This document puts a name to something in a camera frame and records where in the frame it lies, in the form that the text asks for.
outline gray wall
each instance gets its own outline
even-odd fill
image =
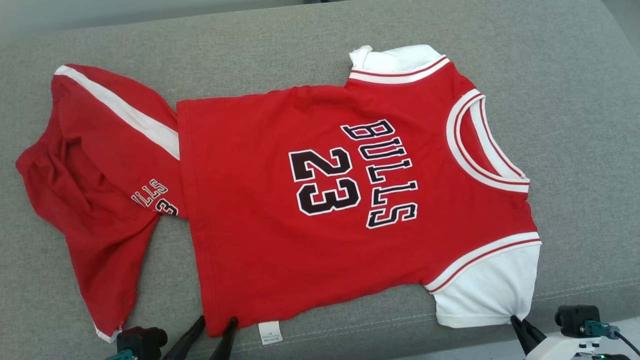
[[[0,40],[41,31],[302,3],[304,0],[0,0]]]

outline red jersey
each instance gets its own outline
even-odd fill
[[[426,45],[351,58],[345,86],[178,103],[209,335],[412,282],[444,325],[526,316],[529,180],[484,96]]]

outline white care label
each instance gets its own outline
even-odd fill
[[[261,322],[258,324],[260,338],[263,345],[279,343],[282,341],[280,322]]]

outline black cable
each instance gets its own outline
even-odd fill
[[[638,356],[640,356],[640,350],[638,350],[637,347],[635,347],[633,344],[631,344],[631,341],[627,340],[627,338],[625,338],[624,336],[622,336],[618,331],[614,331],[613,334],[617,337],[619,337],[622,341],[625,342],[625,344],[629,345],[629,347],[631,348],[631,350],[633,350],[634,352],[636,352],[636,354],[638,354]]]

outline gray cushion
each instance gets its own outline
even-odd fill
[[[347,52],[429,44],[488,96],[494,136],[532,179],[543,246],[531,321],[558,305],[612,321],[640,315],[640,61],[597,0],[370,0],[225,13],[42,35],[1,46],[0,348],[7,359],[100,359],[63,236],[38,218],[13,163],[45,129],[62,63],[129,76],[174,104],[303,84],[343,84]],[[172,344],[202,312],[188,223],[164,217],[130,326]],[[515,338],[509,326],[449,329],[406,285],[284,322],[263,347],[239,331],[233,359],[388,359]],[[208,359],[200,340],[190,359]]]

